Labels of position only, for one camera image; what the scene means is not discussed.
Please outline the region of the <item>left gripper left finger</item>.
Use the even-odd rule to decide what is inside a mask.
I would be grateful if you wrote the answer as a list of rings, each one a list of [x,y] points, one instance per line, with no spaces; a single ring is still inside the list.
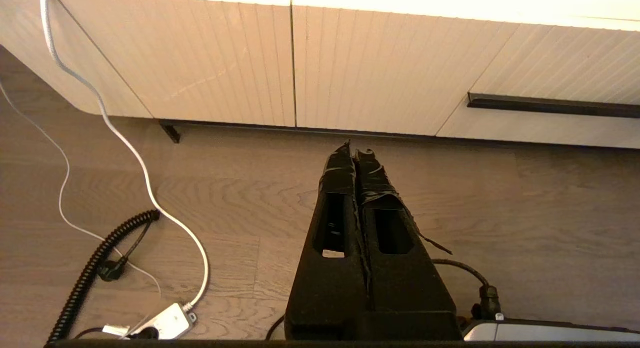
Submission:
[[[368,293],[350,142],[329,154],[284,314],[288,340],[365,340]]]

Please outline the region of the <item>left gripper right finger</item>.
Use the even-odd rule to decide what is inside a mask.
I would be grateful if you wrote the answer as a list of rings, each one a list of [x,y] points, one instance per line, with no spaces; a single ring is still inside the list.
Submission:
[[[364,341],[459,341],[457,308],[418,235],[409,209],[372,150],[355,155],[366,245]]]

